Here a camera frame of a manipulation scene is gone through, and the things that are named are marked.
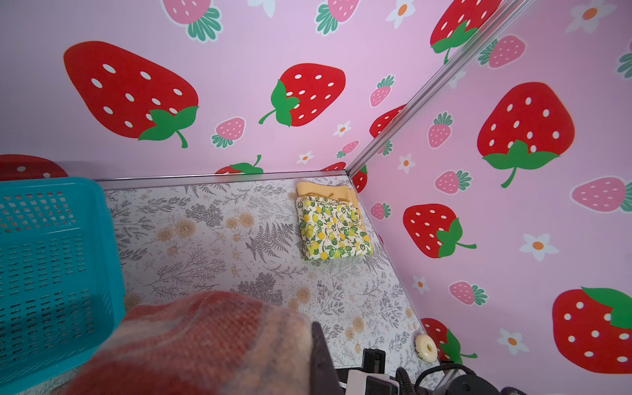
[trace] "strawberry stem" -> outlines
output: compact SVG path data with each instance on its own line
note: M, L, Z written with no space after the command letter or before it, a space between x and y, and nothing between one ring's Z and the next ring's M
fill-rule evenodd
M456 245L460 245L462 247L469 248L470 250L476 249L476 244L461 244L461 243L457 243Z
M270 115L272 115L272 113L273 113L274 111L276 111L276 109L274 109L274 110L272 110L272 111L268 112L266 115L264 115L264 117L263 117L263 118L261 118L261 119L259 120L259 124L260 124L260 125L263 125L263 124L264 124L265 119L266 119L266 118L268 118Z
M509 184L511 184L511 182L513 181L513 178L516 176L516 170L518 170L518 168L514 167L513 171L511 172L511 175L509 176L507 181L505 181L503 184L501 184L501 187L507 188L509 186Z
M189 144L186 142L185 137L182 135L182 133L180 133L179 130L176 130L176 133L178 134L178 136L180 136L180 140L182 140L182 148L187 148Z

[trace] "white plastic part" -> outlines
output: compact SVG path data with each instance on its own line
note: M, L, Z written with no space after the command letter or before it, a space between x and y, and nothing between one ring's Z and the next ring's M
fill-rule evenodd
M427 363L437 360L437 345L428 335L419 335L415 338L415 349L419 358Z

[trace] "white floral surface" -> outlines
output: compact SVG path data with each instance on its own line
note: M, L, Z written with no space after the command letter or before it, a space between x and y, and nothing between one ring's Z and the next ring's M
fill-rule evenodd
M336 367L360 366L362 350L378 348L387 373L401 366L415 380L430 367L415 353L420 324L382 246L367 257L304 261L294 207L301 181L349 185L339 176L107 191L126 305L207 289L244 293L320 322ZM377 240L369 222L367 230ZM24 395L48 394L69 377ZM434 388L440 377L422 384Z

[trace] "basket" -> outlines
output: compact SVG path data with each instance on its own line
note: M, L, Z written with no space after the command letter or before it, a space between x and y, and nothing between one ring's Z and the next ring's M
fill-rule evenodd
M85 363L125 316L124 295L97 183L0 182L0 394Z

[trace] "white flower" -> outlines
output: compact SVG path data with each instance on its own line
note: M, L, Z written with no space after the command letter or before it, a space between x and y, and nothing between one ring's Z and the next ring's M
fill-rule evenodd
M604 0L591 0L590 4L579 5L571 8L571 16L574 20L566 28L566 33L574 32L580 27L586 33L592 33L597 29L599 20L610 15L617 9L614 4L604 4Z
M312 155L312 151L309 151L307 154L300 154L298 156L298 161L296 163L305 164L305 163L307 163L307 161L309 161L313 157L314 157L314 155Z
M397 7L386 17L386 22L395 21L395 28L398 28L405 16L415 13L413 1L415 0L397 0Z
M548 233L533 237L530 234L524 234L526 244L520 247L522 252L533 253L538 262L542 262L544 255L548 253L558 253L559 250L549 244L550 236Z
M274 8L276 7L276 0L248 0L248 5L251 7L259 7L261 4L264 5L265 14L272 18Z
M411 167L415 167L415 163L410 160L410 154L408 154L406 157L399 157L399 167L397 168L397 170L403 170L404 173L408 174Z
M347 123L345 123L344 125L338 125L338 130L334 132L334 136L342 137L345 133L350 131L351 130L351 127L349 126L350 123L351 121L347 121Z
M522 344L522 334L509 333L508 331L505 331L503 328L501 328L501 335L502 337L499 337L498 339L496 339L496 341L503 346L507 346L509 348L509 352L513 355L517 355L518 350L529 352L529 349L524 344Z
M413 280L415 280L413 287L419 291L419 295L423 295L424 292L430 291L428 284L426 284L426 277L419 278L417 276L413 276Z
M459 71L452 80L448 83L452 89L456 89L456 82L463 78L467 73L465 71Z

